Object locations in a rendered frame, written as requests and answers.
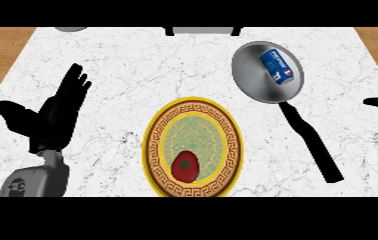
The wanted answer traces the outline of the red can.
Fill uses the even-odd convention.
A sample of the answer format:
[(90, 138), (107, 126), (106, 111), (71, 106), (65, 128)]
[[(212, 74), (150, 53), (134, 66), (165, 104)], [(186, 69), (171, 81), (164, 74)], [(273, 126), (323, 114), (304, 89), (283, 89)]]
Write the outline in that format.
[(199, 175), (199, 162), (195, 154), (184, 150), (171, 163), (171, 175), (183, 183), (192, 183)]

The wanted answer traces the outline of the yellow patterned plate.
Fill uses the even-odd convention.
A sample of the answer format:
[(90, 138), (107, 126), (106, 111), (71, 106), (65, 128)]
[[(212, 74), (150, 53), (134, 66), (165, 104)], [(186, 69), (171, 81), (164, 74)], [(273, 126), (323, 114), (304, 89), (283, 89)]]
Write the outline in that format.
[[(199, 175), (192, 183), (177, 181), (171, 175), (171, 163), (184, 150), (199, 162)], [(242, 162), (242, 134), (227, 110), (203, 97), (171, 101), (150, 119), (141, 142), (143, 170), (156, 193), (169, 197), (226, 195)]]

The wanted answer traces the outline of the blue can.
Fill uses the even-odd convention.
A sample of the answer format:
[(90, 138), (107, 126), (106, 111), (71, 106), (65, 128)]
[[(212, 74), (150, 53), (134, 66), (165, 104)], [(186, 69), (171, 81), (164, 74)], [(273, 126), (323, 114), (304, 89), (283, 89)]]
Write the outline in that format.
[(283, 85), (294, 80), (294, 71), (276, 49), (270, 49), (261, 54), (260, 62), (277, 85)]

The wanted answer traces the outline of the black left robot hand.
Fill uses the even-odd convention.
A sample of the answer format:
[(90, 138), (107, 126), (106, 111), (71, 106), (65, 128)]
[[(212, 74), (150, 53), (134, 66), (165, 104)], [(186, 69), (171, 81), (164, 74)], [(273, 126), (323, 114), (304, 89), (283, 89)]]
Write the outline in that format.
[(91, 82), (82, 66), (74, 63), (62, 79), (56, 94), (47, 98), (40, 111), (0, 100), (0, 116), (7, 129), (29, 138), (29, 152), (60, 151), (69, 144), (78, 111)]

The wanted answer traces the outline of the grey appliance with black legs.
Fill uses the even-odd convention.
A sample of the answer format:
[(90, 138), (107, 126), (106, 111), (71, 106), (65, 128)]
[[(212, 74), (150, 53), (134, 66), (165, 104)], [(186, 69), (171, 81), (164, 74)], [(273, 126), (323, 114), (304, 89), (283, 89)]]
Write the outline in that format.
[(165, 27), (165, 35), (174, 36), (175, 34), (226, 34), (237, 36), (240, 27)]

